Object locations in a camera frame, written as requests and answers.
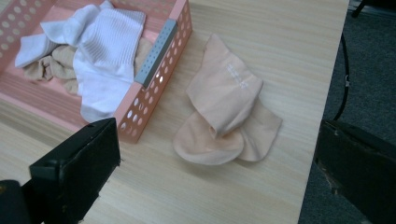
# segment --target gray carpet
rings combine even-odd
[[[344,26],[350,65],[349,95],[340,121],[355,125],[396,145],[396,12],[386,16],[369,9]],[[324,119],[333,119],[344,94],[345,64],[338,50]],[[326,178],[313,164],[299,224],[366,222],[343,196],[331,194]]]

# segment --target black object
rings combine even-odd
[[[396,223],[395,146],[355,126],[323,120],[314,160],[332,191],[370,221]]]
[[[0,181],[0,223],[78,223],[119,165],[116,120],[91,123],[30,165],[21,188]]]
[[[345,61],[345,65],[346,65],[344,97],[343,97],[343,102],[341,103],[340,108],[338,109],[338,112],[335,115],[333,120],[338,120],[341,117],[341,115],[343,114],[343,112],[344,112],[344,109],[345,109],[346,104],[347,104],[347,95],[349,93],[349,85],[350,85],[350,81],[349,81],[349,58],[347,56],[347,42],[346,42],[346,39],[344,38],[344,33],[341,33],[341,44],[343,46],[344,61]]]
[[[352,17],[357,18],[361,13],[361,10],[366,6],[371,5],[373,7],[384,7],[384,8],[396,8],[395,0],[361,0],[358,7],[352,12]]]

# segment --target sock logo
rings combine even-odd
[[[245,89],[248,87],[248,84],[242,80],[241,76],[239,76],[239,73],[233,68],[230,63],[227,64],[227,70],[233,77],[233,80],[235,80],[236,84],[238,84],[241,89]]]

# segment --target beige sock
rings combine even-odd
[[[73,59],[76,48],[68,45],[61,45],[52,52],[53,59],[63,67],[73,68]]]
[[[78,82],[74,79],[68,79],[64,82],[64,89],[72,95],[77,95],[78,93]]]
[[[143,62],[146,60],[149,52],[151,51],[152,44],[144,37],[139,39],[139,45],[137,46],[136,55],[134,57],[134,75],[136,76],[142,66]]]
[[[203,165],[220,165],[240,155],[244,140],[239,130],[214,139],[209,128],[206,120],[194,112],[174,138],[175,152],[186,161]]]
[[[210,134],[219,138],[241,126],[250,115],[262,83],[217,35],[212,35],[202,66],[186,92],[210,124]]]
[[[258,100],[240,128],[245,146],[238,158],[245,161],[262,160],[271,148],[281,123],[282,119]]]
[[[46,56],[34,63],[30,63],[23,67],[24,75],[36,81],[41,80],[51,80],[52,79],[52,72],[50,70],[50,64],[53,61],[51,56]]]

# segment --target basket hole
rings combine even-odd
[[[41,3],[40,3],[40,1],[35,1],[35,5],[37,6],[37,7],[41,7]]]
[[[132,127],[129,127],[126,133],[131,134],[131,132],[132,132]]]
[[[20,4],[21,6],[26,7],[27,5],[26,0],[20,0]]]
[[[7,41],[9,42],[9,43],[14,43],[14,41],[15,41],[15,39],[14,39],[14,37],[12,37],[12,36],[7,36]]]
[[[4,28],[8,28],[9,27],[8,21],[3,21],[1,24],[3,25]]]
[[[19,21],[18,26],[20,26],[21,28],[24,28],[26,26],[26,24],[23,21]]]
[[[139,117],[138,117],[137,115],[134,115],[134,118],[132,119],[132,121],[133,121],[133,122],[136,122],[138,118],[139,118]]]
[[[125,122],[121,124],[120,129],[121,129],[122,131],[125,131],[125,129],[126,129],[126,123],[125,123]]]
[[[143,109],[143,107],[145,107],[145,106],[143,105],[143,103],[140,104],[140,105],[139,105],[139,110],[141,111],[141,110]]]
[[[8,50],[8,44],[2,44],[1,49],[3,50]]]
[[[14,12],[21,13],[21,8],[20,7],[14,7]]]
[[[150,88],[154,88],[154,87],[155,87],[155,81],[152,81]]]
[[[15,21],[14,14],[8,14],[8,19],[11,20],[11,21]]]
[[[24,18],[26,21],[29,21],[29,20],[32,19],[32,17],[31,17],[30,15],[28,15],[28,14],[23,15],[23,18]]]
[[[134,100],[134,106],[137,106],[138,104],[139,104],[139,99],[136,98],[136,99]]]
[[[130,119],[133,113],[134,113],[134,111],[132,111],[132,110],[128,111],[128,114],[127,114],[126,117],[127,117],[128,119]]]
[[[135,137],[136,135],[137,135],[137,129],[134,129],[134,130],[132,131],[132,136]]]
[[[29,8],[30,13],[35,14],[35,8],[31,7]]]

